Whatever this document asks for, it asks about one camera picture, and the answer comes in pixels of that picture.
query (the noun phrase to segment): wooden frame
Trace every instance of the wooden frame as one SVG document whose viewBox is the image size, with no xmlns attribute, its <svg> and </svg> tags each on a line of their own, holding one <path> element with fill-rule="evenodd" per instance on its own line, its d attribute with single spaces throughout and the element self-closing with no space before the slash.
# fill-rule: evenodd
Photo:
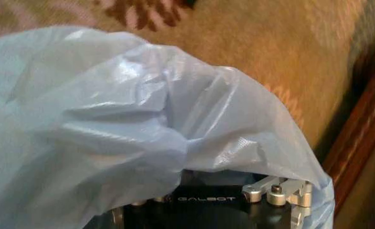
<svg viewBox="0 0 375 229">
<path fill-rule="evenodd" d="M 375 66 L 375 60 L 372 62 L 371 59 L 370 65 Z M 360 78 L 368 84 L 323 163 L 323 168 L 334 179 L 335 214 L 375 148 L 375 69 L 366 70 L 364 73 L 367 75 Z"/>
</svg>

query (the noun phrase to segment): beige carpet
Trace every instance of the beige carpet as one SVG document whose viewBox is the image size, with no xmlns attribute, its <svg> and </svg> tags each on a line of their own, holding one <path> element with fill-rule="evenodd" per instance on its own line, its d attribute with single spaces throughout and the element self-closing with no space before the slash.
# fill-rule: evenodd
<svg viewBox="0 0 375 229">
<path fill-rule="evenodd" d="M 239 68 L 282 99 L 316 147 L 375 39 L 375 0 L 198 0 L 194 10 L 179 0 L 0 0 L 0 35 L 56 24 L 131 31 Z"/>
</svg>

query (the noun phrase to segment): metal clamp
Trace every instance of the metal clamp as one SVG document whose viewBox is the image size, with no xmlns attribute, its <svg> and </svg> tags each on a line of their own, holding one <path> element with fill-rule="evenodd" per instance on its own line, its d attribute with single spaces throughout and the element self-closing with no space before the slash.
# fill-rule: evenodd
<svg viewBox="0 0 375 229">
<path fill-rule="evenodd" d="M 302 229 L 304 218 L 311 215 L 312 184 L 303 180 L 283 180 L 279 177 L 267 177 L 252 185 L 243 187 L 243 194 L 250 203 L 262 200 L 267 194 L 267 201 L 274 206 L 294 205 L 291 212 L 291 229 Z"/>
<path fill-rule="evenodd" d="M 252 185 L 244 185 L 243 194 L 250 203 L 256 203 L 262 201 L 263 194 L 267 192 L 272 185 L 279 185 L 280 179 L 279 177 L 266 177 L 259 182 Z"/>
</svg>

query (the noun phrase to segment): screw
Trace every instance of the screw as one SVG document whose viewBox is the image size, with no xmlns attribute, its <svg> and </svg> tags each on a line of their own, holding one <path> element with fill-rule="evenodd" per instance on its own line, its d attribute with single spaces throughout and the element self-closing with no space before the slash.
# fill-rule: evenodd
<svg viewBox="0 0 375 229">
<path fill-rule="evenodd" d="M 271 191 L 272 191 L 272 193 L 282 194 L 282 187 L 280 187 L 280 185 L 272 185 Z"/>
</svg>

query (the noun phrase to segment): light blue plastic bag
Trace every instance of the light blue plastic bag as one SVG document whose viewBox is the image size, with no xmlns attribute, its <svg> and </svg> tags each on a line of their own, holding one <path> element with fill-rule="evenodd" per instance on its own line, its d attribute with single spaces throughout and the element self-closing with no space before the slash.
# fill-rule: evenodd
<svg viewBox="0 0 375 229">
<path fill-rule="evenodd" d="M 126 32 L 0 37 L 0 229 L 82 228 L 170 193 L 183 169 L 311 181 L 306 227 L 332 227 L 331 179 L 283 103 L 238 69 Z"/>
</svg>

